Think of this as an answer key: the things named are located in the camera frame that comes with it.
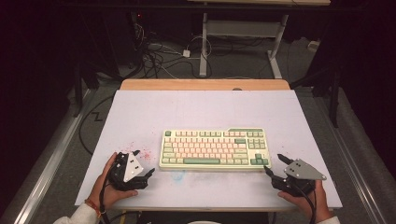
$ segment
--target blue stain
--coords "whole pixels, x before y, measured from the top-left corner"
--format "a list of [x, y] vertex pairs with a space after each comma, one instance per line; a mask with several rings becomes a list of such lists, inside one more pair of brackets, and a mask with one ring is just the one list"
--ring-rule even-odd
[[179, 183], [183, 180], [185, 173], [186, 173], [185, 171], [174, 171], [174, 172], [172, 172], [171, 176], [172, 176], [172, 179], [175, 180], [175, 182]]

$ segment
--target metal floor strip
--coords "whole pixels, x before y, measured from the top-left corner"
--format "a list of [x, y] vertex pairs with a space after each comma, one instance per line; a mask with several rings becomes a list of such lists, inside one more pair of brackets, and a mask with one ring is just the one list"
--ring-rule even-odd
[[31, 221], [35, 213], [35, 210], [40, 205], [41, 201], [46, 195], [46, 192], [50, 187], [50, 183], [53, 177], [55, 176], [60, 163], [62, 162], [64, 153], [66, 152], [69, 143], [78, 125], [80, 124], [83, 116], [88, 111], [88, 107], [95, 93], [96, 91], [90, 91], [90, 90], [87, 90], [85, 92], [84, 104], [80, 110], [80, 113], [76, 118], [71, 117], [70, 120], [67, 122], [66, 125], [67, 130], [63, 133], [61, 140], [59, 141], [51, 157], [49, 158], [49, 162], [47, 163], [46, 167], [41, 173], [41, 176], [38, 178], [37, 182], [35, 183], [35, 187], [33, 188], [21, 212], [18, 214], [18, 217], [14, 222], [15, 224], [17, 223], [24, 224], [24, 223], [29, 223]]
[[373, 197], [373, 193], [372, 193], [370, 187], [367, 185], [356, 162], [354, 161], [352, 155], [349, 153], [349, 149], [347, 147], [346, 142], [344, 141], [344, 138], [342, 137], [342, 135], [340, 134], [338, 129], [335, 129], [332, 126], [332, 122], [330, 121], [329, 116], [328, 116], [329, 110], [328, 110], [327, 106], [325, 105], [324, 100], [322, 98], [315, 98], [315, 99], [316, 99], [316, 103], [320, 109], [320, 112], [323, 115], [323, 118], [326, 120], [327, 124], [330, 126], [330, 128], [332, 130], [332, 134], [334, 135], [335, 140], [337, 141], [341, 159], [343, 160], [344, 164], [346, 165], [346, 169], [349, 173], [349, 176], [351, 177], [353, 184], [355, 185], [356, 191], [358, 192], [359, 196], [361, 197], [361, 201], [367, 211], [367, 214], [369, 215], [369, 217], [373, 223], [378, 223], [378, 224], [387, 223], [387, 221], [384, 219], [384, 216], [382, 215], [381, 211], [379, 210], [377, 203], [375, 202], [375, 199]]

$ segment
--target hand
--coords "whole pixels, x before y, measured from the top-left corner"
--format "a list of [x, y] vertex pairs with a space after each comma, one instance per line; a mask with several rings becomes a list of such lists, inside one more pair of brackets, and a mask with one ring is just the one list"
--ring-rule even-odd
[[[103, 182], [105, 181], [107, 172], [108, 172], [108, 170], [110, 170], [110, 167], [114, 163], [114, 160], [116, 159], [116, 157], [117, 157], [117, 153], [114, 152], [114, 154], [111, 156], [111, 158], [107, 161], [102, 174], [99, 175], [98, 178], [96, 179], [96, 182], [93, 185], [91, 194], [88, 197], [98, 208], [100, 207], [99, 194], [100, 194], [100, 191], [102, 190]], [[119, 191], [119, 190], [114, 189], [113, 186], [108, 185], [105, 188], [103, 204], [105, 206], [105, 209], [109, 209], [118, 200], [130, 198], [130, 197], [133, 197], [136, 195], [137, 195], [136, 190]]]
[[[333, 213], [329, 211], [329, 207], [327, 206], [326, 192], [324, 191], [321, 180], [315, 182], [315, 193], [317, 195], [317, 218], [315, 222], [318, 223], [333, 217]], [[284, 191], [280, 191], [277, 196], [297, 205], [308, 219], [312, 217], [311, 206], [309, 206], [309, 203], [304, 197], [293, 197]], [[314, 192], [309, 193], [308, 198], [312, 204], [315, 204]]]

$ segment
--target white desk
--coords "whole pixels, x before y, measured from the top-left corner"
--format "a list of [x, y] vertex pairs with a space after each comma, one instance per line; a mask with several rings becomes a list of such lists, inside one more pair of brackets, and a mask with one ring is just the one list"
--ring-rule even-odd
[[[328, 6], [330, 0], [189, 0], [192, 2], [202, 2], [204, 4], [260, 4], [260, 5], [285, 5], [290, 7], [298, 6]], [[208, 35], [233, 35], [251, 37], [274, 37], [275, 42], [272, 50], [268, 50], [268, 61], [274, 74], [274, 78], [282, 78], [279, 66], [276, 61], [277, 50], [282, 40], [289, 15], [283, 15], [279, 22], [258, 22], [258, 21], [219, 21], [209, 20], [207, 13], [203, 17], [202, 31], [202, 53], [200, 61], [200, 77], [206, 77], [207, 69], [207, 36]]]
[[115, 208], [157, 211], [284, 211], [295, 207], [276, 196], [264, 172], [162, 171], [163, 130], [262, 127], [273, 171], [287, 166], [276, 154], [312, 164], [328, 177], [324, 188], [331, 208], [342, 207], [294, 91], [118, 91], [108, 114], [76, 204], [91, 192], [96, 177], [114, 151], [140, 150], [148, 187]]

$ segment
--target mechanical keyboard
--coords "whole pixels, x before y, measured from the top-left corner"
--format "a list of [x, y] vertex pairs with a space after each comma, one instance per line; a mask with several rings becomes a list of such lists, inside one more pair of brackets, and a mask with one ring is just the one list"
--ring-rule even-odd
[[265, 132], [261, 128], [163, 132], [162, 169], [260, 171], [264, 165], [271, 168]]

